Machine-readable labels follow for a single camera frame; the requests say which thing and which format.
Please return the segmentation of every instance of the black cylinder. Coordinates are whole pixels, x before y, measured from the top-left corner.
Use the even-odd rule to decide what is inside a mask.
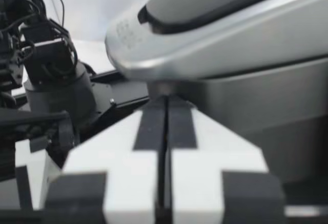
[[[77,127],[96,109],[91,81],[81,63],[77,64],[76,74],[69,79],[39,85],[28,80],[24,87],[31,111],[52,113],[65,110]]]

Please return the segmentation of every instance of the gray surface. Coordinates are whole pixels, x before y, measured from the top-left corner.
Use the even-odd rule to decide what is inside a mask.
[[[108,55],[129,78],[197,79],[328,53],[328,0],[266,0],[173,35],[139,23],[146,3],[112,21],[107,32]]]
[[[151,96],[175,93],[259,145],[284,182],[317,173],[326,138],[328,58],[199,82],[149,85]]]
[[[0,183],[0,210],[19,209],[18,190],[16,180]]]

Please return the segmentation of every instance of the black stripe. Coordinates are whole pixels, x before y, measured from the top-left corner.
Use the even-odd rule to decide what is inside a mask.
[[[47,148],[47,146],[48,146],[48,139],[45,136],[30,140],[31,153],[44,150]]]
[[[284,194],[273,175],[223,172],[223,224],[285,224]]]
[[[166,98],[150,101],[142,108],[142,118],[133,150],[160,151],[165,136]]]
[[[64,175],[49,188],[46,224],[105,224],[103,202],[106,174]]]
[[[197,149],[192,106],[178,97],[169,98],[169,144],[171,149]]]
[[[142,118],[139,126],[134,150],[157,151],[157,208],[164,206],[165,198],[165,151],[167,130],[167,98],[160,97],[150,101],[142,108]]]
[[[33,206],[27,166],[17,167],[15,173],[20,207],[22,209],[31,210]]]

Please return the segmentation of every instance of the silver metal panel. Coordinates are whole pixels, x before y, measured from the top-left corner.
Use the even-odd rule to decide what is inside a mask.
[[[328,0],[266,0],[192,31],[160,35],[137,18],[147,0],[111,22],[106,47],[125,76],[197,79],[328,53]]]
[[[149,90],[178,94],[260,146],[283,182],[317,173],[326,140],[328,58],[235,77],[151,83]]]

